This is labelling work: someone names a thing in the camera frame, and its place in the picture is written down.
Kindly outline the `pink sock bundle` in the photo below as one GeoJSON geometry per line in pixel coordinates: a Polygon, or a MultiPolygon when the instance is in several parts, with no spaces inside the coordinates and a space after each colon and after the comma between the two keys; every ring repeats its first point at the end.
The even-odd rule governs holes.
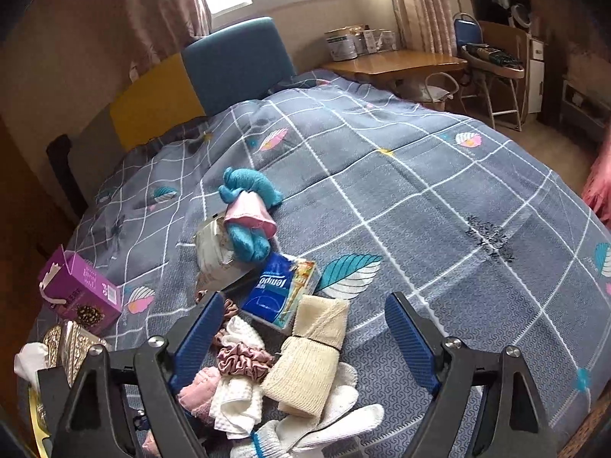
{"type": "Polygon", "coordinates": [[[213,421],[210,416],[211,403],[220,380],[221,372],[218,368],[202,368],[192,382],[179,391],[178,403],[192,417],[204,424],[210,424],[213,421]]]}

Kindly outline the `pink satin scrunchie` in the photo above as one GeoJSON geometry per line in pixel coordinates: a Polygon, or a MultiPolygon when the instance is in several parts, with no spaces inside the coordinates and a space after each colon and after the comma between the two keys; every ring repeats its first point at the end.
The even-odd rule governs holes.
{"type": "Polygon", "coordinates": [[[275,364],[275,357],[264,348],[247,346],[243,342],[229,343],[218,352],[221,375],[245,376],[262,382],[275,364]]]}

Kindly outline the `white waffle cloth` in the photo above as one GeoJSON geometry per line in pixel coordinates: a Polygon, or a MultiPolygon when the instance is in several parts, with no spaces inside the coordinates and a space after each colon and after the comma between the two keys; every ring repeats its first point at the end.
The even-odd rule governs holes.
{"type": "Polygon", "coordinates": [[[259,382],[243,375],[223,375],[212,398],[209,415],[215,430],[227,439],[249,437],[261,423],[263,393],[259,382]]]}

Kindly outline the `white plastic packet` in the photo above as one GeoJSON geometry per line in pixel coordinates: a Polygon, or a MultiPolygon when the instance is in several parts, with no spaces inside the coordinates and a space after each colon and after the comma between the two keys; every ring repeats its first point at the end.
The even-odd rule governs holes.
{"type": "Polygon", "coordinates": [[[214,214],[202,221],[195,234],[198,263],[196,292],[225,290],[256,265],[239,261],[224,223],[225,213],[214,214]]]}

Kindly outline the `white work gloves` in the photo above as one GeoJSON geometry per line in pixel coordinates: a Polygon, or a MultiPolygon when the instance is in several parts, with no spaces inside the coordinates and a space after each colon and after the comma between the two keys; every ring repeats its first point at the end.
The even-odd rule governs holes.
{"type": "Polygon", "coordinates": [[[376,429],[384,408],[371,404],[354,410],[358,400],[357,371],[340,362],[320,418],[284,417],[263,424],[233,445],[230,457],[323,457],[323,449],[376,429]]]}

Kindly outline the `blue Tempo tissue pack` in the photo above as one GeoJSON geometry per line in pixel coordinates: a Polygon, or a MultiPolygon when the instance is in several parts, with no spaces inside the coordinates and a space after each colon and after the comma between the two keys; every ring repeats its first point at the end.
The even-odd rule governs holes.
{"type": "Polygon", "coordinates": [[[314,293],[319,280],[320,272],[314,261],[272,252],[241,311],[289,335],[301,299],[314,293]]]}

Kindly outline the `cream towel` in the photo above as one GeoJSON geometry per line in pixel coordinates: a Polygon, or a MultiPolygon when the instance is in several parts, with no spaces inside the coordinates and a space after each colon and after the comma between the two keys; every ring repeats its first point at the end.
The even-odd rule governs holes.
{"type": "Polygon", "coordinates": [[[291,335],[261,384],[278,410],[297,417],[322,415],[338,370],[350,304],[346,300],[303,297],[291,335]]]}

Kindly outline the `blue plush doll pink dress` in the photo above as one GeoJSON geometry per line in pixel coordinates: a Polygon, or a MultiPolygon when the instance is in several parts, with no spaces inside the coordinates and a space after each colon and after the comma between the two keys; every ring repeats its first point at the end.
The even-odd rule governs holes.
{"type": "Polygon", "coordinates": [[[283,195],[261,172],[231,166],[224,170],[218,194],[227,205],[224,226],[236,258],[244,263],[266,261],[278,229],[272,211],[282,204],[283,195]]]}

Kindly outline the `ornate gold tissue box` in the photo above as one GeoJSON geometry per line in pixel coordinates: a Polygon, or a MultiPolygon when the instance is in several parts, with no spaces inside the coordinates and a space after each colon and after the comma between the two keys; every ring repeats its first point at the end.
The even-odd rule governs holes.
{"type": "Polygon", "coordinates": [[[92,345],[100,344],[111,350],[106,340],[90,333],[75,321],[63,321],[50,328],[42,343],[48,350],[45,368],[62,367],[70,387],[92,345]]]}

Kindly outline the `purple cardboard box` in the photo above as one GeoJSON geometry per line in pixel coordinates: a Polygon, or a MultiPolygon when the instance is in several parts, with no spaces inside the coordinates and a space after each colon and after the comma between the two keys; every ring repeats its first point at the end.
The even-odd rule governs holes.
{"type": "Polygon", "coordinates": [[[38,274],[42,300],[62,319],[102,334],[121,315],[119,287],[74,251],[59,246],[38,274]]]}

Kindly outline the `grey checked bed quilt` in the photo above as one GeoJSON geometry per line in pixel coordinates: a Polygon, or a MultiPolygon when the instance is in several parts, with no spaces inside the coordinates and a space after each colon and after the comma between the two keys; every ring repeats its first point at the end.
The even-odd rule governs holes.
{"type": "Polygon", "coordinates": [[[610,378],[610,234],[553,169],[483,122],[324,70],[179,125],[128,153],[68,242],[124,301],[124,350],[196,301],[195,235],[224,210],[226,169],[282,192],[273,246],[311,258],[350,303],[341,358],[374,431],[328,457],[399,457],[429,405],[384,319],[394,292],[475,350],[519,347],[560,451],[610,378]]]}

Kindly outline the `wooden desk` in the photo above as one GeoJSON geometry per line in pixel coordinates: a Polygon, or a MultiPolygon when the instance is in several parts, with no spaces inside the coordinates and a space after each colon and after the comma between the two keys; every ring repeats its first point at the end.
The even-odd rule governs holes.
{"type": "Polygon", "coordinates": [[[329,62],[321,68],[345,79],[391,89],[397,82],[424,79],[431,73],[454,73],[467,68],[467,61],[450,55],[399,50],[356,59],[329,62]]]}

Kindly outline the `grey yellow blue headboard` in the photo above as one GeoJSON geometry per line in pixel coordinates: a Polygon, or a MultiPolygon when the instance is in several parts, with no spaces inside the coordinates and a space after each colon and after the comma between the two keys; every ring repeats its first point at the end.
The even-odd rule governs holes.
{"type": "Polygon", "coordinates": [[[270,17],[215,31],[148,70],[106,105],[81,134],[48,144],[48,161],[74,213],[131,149],[196,118],[265,97],[295,69],[270,17]]]}

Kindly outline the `white bucket on desk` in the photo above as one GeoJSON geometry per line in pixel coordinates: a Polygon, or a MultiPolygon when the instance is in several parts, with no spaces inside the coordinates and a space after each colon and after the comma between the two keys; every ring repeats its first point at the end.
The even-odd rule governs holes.
{"type": "Polygon", "coordinates": [[[334,62],[348,61],[358,57],[352,31],[344,27],[325,33],[326,45],[334,62]]]}

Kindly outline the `pink patterned curtain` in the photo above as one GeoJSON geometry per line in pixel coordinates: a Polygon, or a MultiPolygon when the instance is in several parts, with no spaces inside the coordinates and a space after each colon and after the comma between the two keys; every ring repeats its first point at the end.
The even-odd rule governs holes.
{"type": "Polygon", "coordinates": [[[393,4],[406,48],[449,56],[457,54],[448,0],[393,0],[393,4]]]}

